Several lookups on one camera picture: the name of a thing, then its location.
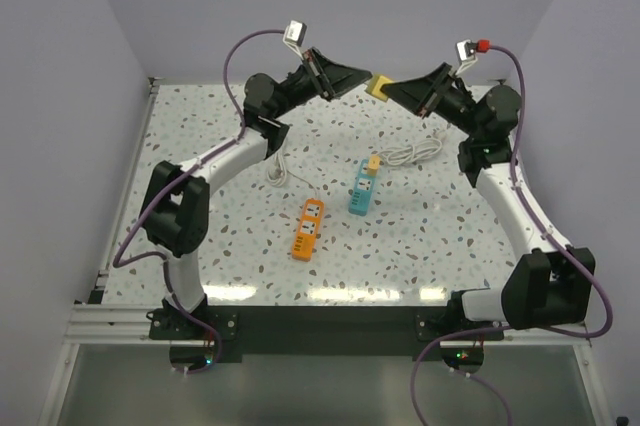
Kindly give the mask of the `orange power strip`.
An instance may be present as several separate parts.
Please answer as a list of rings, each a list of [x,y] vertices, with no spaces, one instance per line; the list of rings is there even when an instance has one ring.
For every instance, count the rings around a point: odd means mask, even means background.
[[[321,200],[308,199],[305,202],[291,248],[293,259],[299,261],[311,260],[323,214],[324,203]]]

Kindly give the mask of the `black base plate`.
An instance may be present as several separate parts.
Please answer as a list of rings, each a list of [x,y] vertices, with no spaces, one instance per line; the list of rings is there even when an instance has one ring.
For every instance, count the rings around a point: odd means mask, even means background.
[[[444,306],[211,306],[197,324],[164,303],[146,313],[149,338],[169,341],[170,361],[203,366],[240,363],[251,355],[400,356],[417,358],[427,344],[457,331],[491,328]]]

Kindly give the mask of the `yellow plug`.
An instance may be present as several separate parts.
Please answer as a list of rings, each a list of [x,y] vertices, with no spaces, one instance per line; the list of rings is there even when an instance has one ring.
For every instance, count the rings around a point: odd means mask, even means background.
[[[365,92],[382,102],[388,101],[388,96],[382,91],[382,88],[387,84],[392,84],[393,80],[382,74],[374,74],[368,82]]]

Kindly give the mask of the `aluminium rail frame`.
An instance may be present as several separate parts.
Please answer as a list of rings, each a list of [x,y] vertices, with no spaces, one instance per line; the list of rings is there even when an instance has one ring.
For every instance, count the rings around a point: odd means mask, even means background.
[[[216,306],[201,284],[199,249],[209,226],[211,197],[249,167],[274,157],[289,128],[284,114],[313,99],[335,101],[364,87],[418,118],[438,115],[465,134],[460,171],[488,202],[517,256],[500,288],[455,291],[443,306]],[[429,352],[453,340],[500,341],[510,330],[541,329],[573,336],[595,288],[595,260],[559,235],[530,193],[517,151],[525,91],[498,84],[475,99],[446,71],[404,82],[354,71],[290,74],[277,82],[250,77],[236,105],[241,131],[181,164],[153,170],[133,232],[162,263],[166,295],[146,314],[148,339],[200,348],[217,362],[224,347],[260,354],[395,355]]]

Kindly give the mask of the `blue power strip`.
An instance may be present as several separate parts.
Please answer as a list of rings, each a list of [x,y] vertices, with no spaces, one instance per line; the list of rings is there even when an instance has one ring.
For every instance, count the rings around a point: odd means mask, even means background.
[[[376,177],[370,174],[368,163],[367,159],[361,161],[348,203],[348,212],[358,216],[367,215],[375,186]]]

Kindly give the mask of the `yellow plug adapter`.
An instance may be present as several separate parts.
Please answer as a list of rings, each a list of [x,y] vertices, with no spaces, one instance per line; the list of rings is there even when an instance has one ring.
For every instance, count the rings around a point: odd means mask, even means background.
[[[380,170],[381,160],[377,155],[372,155],[367,163],[367,174],[369,176],[375,177]]]

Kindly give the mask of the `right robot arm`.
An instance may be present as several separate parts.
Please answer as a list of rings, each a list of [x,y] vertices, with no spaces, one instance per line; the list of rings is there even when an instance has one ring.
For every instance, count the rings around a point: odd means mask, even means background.
[[[466,134],[458,148],[459,169],[491,207],[517,259],[503,286],[452,293],[443,318],[448,332],[466,339],[481,323],[522,330],[583,321],[591,283],[574,264],[592,273],[595,258],[554,232],[512,162],[510,133],[518,125],[520,95],[498,85],[475,100],[447,63],[381,90],[410,113],[420,118],[436,114]]]

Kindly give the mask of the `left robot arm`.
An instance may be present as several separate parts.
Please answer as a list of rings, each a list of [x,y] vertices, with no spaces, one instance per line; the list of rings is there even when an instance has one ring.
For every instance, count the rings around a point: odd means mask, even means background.
[[[301,65],[278,82],[264,73],[249,77],[244,87],[244,130],[180,165],[163,161],[154,168],[140,214],[142,228],[163,267],[166,302],[176,309],[173,328],[185,338],[200,336],[207,326],[206,303],[198,267],[198,249],[207,236],[210,198],[244,170],[276,153],[289,126],[279,118],[318,97],[339,99],[368,82],[367,70],[336,63],[318,49],[302,53]]]

